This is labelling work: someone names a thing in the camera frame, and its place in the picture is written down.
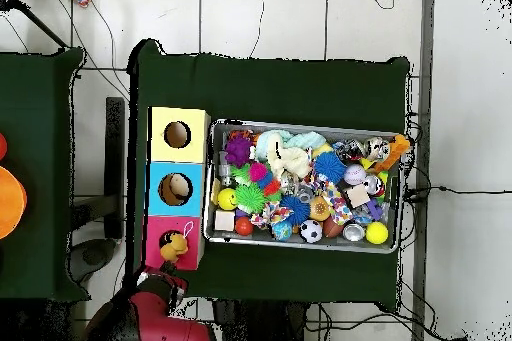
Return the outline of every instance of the pink box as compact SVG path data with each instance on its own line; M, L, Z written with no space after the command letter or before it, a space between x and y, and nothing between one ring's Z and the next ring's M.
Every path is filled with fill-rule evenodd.
M185 225L192 221L192 230L188 233L188 251L176 262L179 270L193 271L197 269L204 251L204 240L201 235L201 219L188 216L148 216L146 265L158 269L164 263L160 255L160 237L167 231L179 231L184 234Z

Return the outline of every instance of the soccer ball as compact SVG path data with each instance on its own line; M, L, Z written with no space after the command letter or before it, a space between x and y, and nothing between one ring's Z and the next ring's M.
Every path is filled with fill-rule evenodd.
M322 239L322 226L313 220L307 220L300 226L300 236L307 243L316 243Z

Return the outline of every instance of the yellow box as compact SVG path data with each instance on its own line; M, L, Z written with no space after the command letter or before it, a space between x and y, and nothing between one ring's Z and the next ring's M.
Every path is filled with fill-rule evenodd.
M210 116L204 110L151 107L148 111L151 161L205 162Z

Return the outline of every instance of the orange bowl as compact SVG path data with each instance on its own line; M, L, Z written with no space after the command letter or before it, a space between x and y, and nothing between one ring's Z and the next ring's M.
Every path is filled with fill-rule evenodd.
M27 205L27 195L20 182L0 166L0 239L18 225Z

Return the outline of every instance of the purple toy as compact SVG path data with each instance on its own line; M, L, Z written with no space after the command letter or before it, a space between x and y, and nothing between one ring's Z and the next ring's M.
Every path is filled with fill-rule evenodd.
M251 145L248 138L235 137L230 139L226 145L226 161L240 169L249 162Z

